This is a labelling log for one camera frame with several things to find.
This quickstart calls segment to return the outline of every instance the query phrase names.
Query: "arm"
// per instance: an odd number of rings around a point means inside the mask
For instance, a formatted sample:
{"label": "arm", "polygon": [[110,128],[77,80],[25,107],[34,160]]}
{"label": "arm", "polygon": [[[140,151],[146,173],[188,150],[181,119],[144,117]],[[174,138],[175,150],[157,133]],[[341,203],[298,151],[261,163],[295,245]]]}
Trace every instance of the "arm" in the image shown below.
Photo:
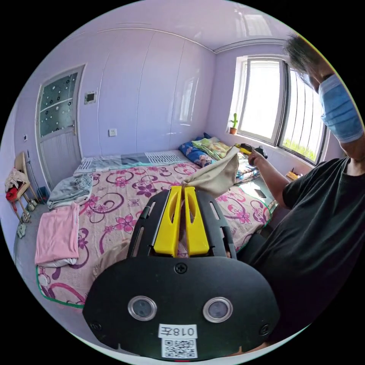
{"label": "arm", "polygon": [[328,163],[321,162],[306,175],[289,182],[258,152],[253,151],[248,157],[248,161],[251,165],[258,168],[274,199],[285,209],[293,209],[295,204],[306,194],[306,191],[310,189],[317,177],[328,169]]}
{"label": "arm", "polygon": [[284,203],[282,196],[282,192],[289,184],[289,181],[264,158],[255,159],[255,166],[260,171],[260,174],[271,194],[273,194],[274,199],[281,207],[289,209]]}

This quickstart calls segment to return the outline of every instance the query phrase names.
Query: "potted cactus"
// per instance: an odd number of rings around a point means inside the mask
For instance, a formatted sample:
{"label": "potted cactus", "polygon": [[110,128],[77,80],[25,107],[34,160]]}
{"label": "potted cactus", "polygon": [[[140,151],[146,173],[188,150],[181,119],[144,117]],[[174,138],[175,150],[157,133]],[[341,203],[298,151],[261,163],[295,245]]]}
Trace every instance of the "potted cactus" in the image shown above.
{"label": "potted cactus", "polygon": [[234,120],[230,121],[230,122],[233,123],[233,126],[229,129],[230,134],[236,134],[237,133],[237,123],[238,123],[237,113],[234,113],[233,117],[234,117]]}

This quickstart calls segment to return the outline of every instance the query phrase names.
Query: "wooden chair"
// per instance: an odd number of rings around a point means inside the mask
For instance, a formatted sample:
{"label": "wooden chair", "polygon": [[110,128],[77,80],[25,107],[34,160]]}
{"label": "wooden chair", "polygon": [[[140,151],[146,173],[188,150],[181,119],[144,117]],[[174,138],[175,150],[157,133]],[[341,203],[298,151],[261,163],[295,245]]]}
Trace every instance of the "wooden chair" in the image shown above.
{"label": "wooden chair", "polygon": [[21,197],[24,195],[24,198],[27,201],[27,203],[28,204],[30,203],[30,199],[29,199],[28,195],[26,194],[26,191],[28,190],[28,188],[31,190],[31,192],[34,195],[34,198],[35,198],[35,200],[36,200],[37,203],[39,203],[39,200],[38,200],[37,195],[34,192],[33,188],[30,185],[30,182],[29,182],[29,177],[28,177],[28,173],[27,173],[27,165],[25,163],[25,154],[24,154],[24,152],[21,152],[21,153],[19,153],[18,156],[16,156],[15,162],[14,162],[14,168],[17,169],[18,171],[22,171],[25,174],[25,176],[27,177],[27,180],[28,180],[28,182],[23,183],[19,187],[18,192],[16,194],[16,198],[14,200],[10,201],[10,203],[13,206],[13,209],[14,209],[15,214],[17,215],[17,217],[20,220],[20,222],[23,223],[22,219],[19,217],[19,214],[18,214],[18,212],[16,210],[15,203],[17,201],[19,201],[19,204],[22,207],[22,209],[24,211],[24,214],[27,215],[27,212],[26,212],[26,210],[24,208],[24,205],[22,203]]}

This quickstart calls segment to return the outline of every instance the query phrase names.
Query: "beige cloth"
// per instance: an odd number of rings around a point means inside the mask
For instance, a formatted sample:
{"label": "beige cloth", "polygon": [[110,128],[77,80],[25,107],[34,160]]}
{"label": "beige cloth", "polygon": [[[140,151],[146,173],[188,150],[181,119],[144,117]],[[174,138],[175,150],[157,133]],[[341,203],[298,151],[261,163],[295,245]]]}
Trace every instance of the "beige cloth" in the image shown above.
{"label": "beige cloth", "polygon": [[12,168],[9,176],[5,180],[5,191],[7,192],[12,187],[19,188],[18,181],[21,181],[25,184],[29,183],[27,176],[18,171],[16,168]]}
{"label": "beige cloth", "polygon": [[118,261],[122,261],[127,257],[129,242],[130,239],[125,238],[118,246],[115,246],[102,254],[96,265],[92,268],[93,281],[109,266]]}
{"label": "beige cloth", "polygon": [[193,186],[218,198],[235,183],[239,167],[237,147],[228,150],[226,156],[217,162],[205,166],[182,182],[182,187]]}

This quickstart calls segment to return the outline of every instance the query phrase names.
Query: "pink towel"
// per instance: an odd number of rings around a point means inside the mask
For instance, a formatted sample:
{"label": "pink towel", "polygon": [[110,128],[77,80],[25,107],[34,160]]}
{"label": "pink towel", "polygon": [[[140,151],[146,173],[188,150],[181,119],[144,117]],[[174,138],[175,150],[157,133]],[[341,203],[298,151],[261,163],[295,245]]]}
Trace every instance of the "pink towel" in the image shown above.
{"label": "pink towel", "polygon": [[78,259],[78,204],[43,213],[38,227],[35,264],[63,259]]}

